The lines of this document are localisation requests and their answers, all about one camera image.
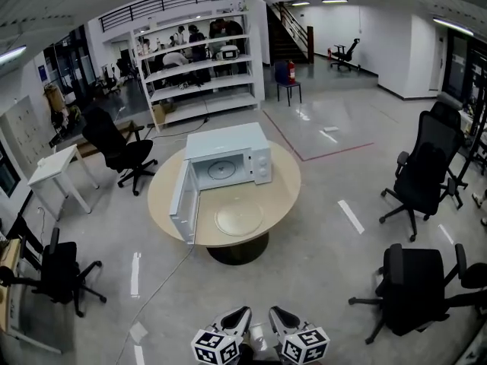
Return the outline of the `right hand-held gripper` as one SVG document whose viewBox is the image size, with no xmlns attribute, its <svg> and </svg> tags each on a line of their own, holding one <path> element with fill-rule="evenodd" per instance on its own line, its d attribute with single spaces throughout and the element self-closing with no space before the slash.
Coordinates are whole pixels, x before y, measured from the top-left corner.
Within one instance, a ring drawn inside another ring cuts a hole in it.
<svg viewBox="0 0 487 365">
<path fill-rule="evenodd" d="M 279 306 L 269 309 L 269 321 L 282 364 L 314 364 L 325 357 L 329 337 L 321 327 Z"/>
</svg>

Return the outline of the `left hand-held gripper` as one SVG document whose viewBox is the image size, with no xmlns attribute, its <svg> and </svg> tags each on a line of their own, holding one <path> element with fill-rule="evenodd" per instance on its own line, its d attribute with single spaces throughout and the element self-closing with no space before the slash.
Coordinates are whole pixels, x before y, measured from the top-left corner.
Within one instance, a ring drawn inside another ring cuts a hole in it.
<svg viewBox="0 0 487 365">
<path fill-rule="evenodd" d="M 251 319 L 252 311 L 248 306 L 216 316 L 191 341 L 196 361 L 200 364 L 237 364 L 240 345 L 249 330 Z"/>
</svg>

